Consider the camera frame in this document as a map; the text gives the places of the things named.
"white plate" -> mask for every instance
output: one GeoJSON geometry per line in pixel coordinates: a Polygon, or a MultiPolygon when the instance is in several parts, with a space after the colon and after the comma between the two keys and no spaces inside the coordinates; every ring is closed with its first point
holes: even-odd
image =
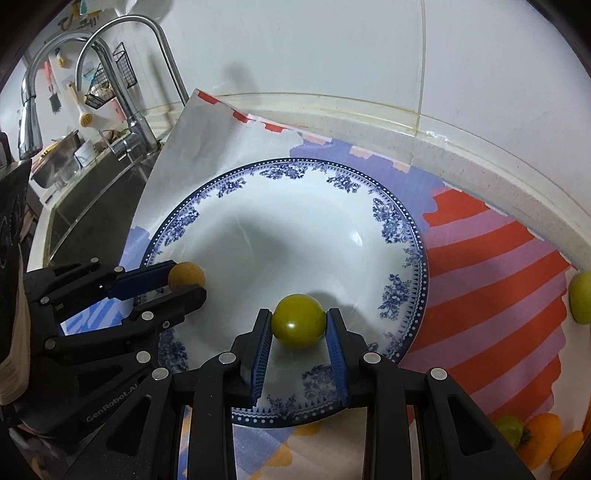
{"type": "MultiPolygon", "coordinates": [[[[210,181],[163,222],[143,264],[164,260],[195,262],[207,279],[205,305],[161,337],[160,362],[173,371],[229,350],[259,309],[292,293],[340,308],[370,350],[398,362],[427,300],[427,258],[410,214],[375,180],[328,161],[267,160],[210,181]]],[[[282,427],[340,409],[325,341],[298,351],[274,339],[262,397],[232,417],[282,427]]]]}

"metal wire basket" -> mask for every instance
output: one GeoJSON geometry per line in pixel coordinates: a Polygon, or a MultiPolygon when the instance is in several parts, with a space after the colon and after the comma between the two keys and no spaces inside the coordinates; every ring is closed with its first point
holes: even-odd
{"type": "MultiPolygon", "coordinates": [[[[127,88],[131,88],[138,83],[138,79],[135,77],[135,72],[131,66],[123,42],[117,45],[117,48],[113,52],[113,57],[115,58],[115,63],[119,67],[121,76],[127,84],[127,88]]],[[[92,77],[92,81],[90,82],[90,88],[85,96],[84,103],[89,107],[98,109],[114,96],[115,94],[111,89],[105,69],[102,65],[99,65],[96,69],[95,75],[92,77]]]]}

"kitchen faucet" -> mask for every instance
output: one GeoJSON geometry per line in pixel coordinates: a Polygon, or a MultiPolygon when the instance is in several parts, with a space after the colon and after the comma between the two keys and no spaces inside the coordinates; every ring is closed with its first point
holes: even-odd
{"type": "MultiPolygon", "coordinates": [[[[53,52],[56,47],[69,41],[86,42],[91,37],[90,33],[83,31],[65,32],[50,41],[48,41],[37,55],[31,60],[30,65],[25,72],[22,79],[21,99],[22,99],[22,114],[21,123],[18,128],[18,156],[20,160],[32,158],[39,153],[43,148],[43,141],[41,139],[41,128],[37,118],[37,106],[35,105],[35,77],[41,62],[47,58],[50,52],[53,52]]],[[[112,85],[113,91],[121,94],[119,85],[125,85],[121,77],[119,68],[115,65],[107,44],[100,39],[93,45],[93,49],[98,55],[105,73],[112,85]]]]}
{"type": "MultiPolygon", "coordinates": [[[[166,65],[168,67],[168,71],[170,72],[171,77],[173,78],[173,82],[175,87],[177,88],[178,94],[181,97],[181,101],[183,106],[187,104],[189,101],[189,95],[187,94],[187,90],[184,86],[183,79],[178,71],[177,64],[174,61],[174,57],[172,52],[170,51],[170,46],[168,45],[168,41],[166,39],[166,35],[164,34],[164,30],[160,25],[158,25],[153,19],[150,17],[146,17],[145,15],[123,15],[122,17],[115,18],[110,22],[107,22],[105,25],[100,27],[95,33],[90,36],[90,38],[86,41],[84,47],[80,51],[80,55],[78,55],[78,60],[76,62],[76,90],[80,90],[82,85],[82,64],[86,57],[86,53],[88,49],[95,45],[95,42],[102,41],[100,35],[108,30],[110,27],[117,25],[123,22],[140,22],[145,25],[148,25],[154,34],[156,35],[156,39],[158,40],[158,44],[160,45],[160,50],[162,51],[162,55],[164,56],[164,60],[166,61],[166,65]]],[[[150,129],[148,122],[146,121],[143,114],[138,110],[135,106],[133,100],[131,99],[127,89],[125,88],[125,84],[121,83],[121,88],[119,94],[117,91],[113,89],[115,95],[119,99],[119,103],[121,104],[121,109],[127,118],[129,123],[129,131],[132,134],[137,134],[139,136],[140,143],[144,151],[149,154],[156,151],[159,148],[158,141],[156,140],[154,133],[150,129]]]]}

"green tomato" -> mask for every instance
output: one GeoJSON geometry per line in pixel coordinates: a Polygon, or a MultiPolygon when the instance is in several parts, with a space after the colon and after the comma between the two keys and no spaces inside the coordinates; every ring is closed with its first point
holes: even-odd
{"type": "Polygon", "coordinates": [[[523,422],[520,419],[512,415],[507,415],[495,420],[493,424],[513,449],[519,446],[521,437],[523,437],[523,422]]]}
{"type": "Polygon", "coordinates": [[[277,304],[271,318],[271,332],[289,348],[314,345],[326,330],[326,313],[309,295],[295,293],[277,304]]]}
{"type": "Polygon", "coordinates": [[[591,323],[591,272],[575,276],[569,287],[570,313],[577,323],[591,323]]]}

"metal pot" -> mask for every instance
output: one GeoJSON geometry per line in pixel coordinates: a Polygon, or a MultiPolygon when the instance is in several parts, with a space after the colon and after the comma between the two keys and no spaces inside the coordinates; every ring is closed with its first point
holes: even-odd
{"type": "Polygon", "coordinates": [[[67,182],[80,171],[80,164],[74,152],[80,148],[81,144],[78,130],[66,135],[53,150],[33,166],[33,180],[44,189],[49,188],[56,180],[67,182]]]}

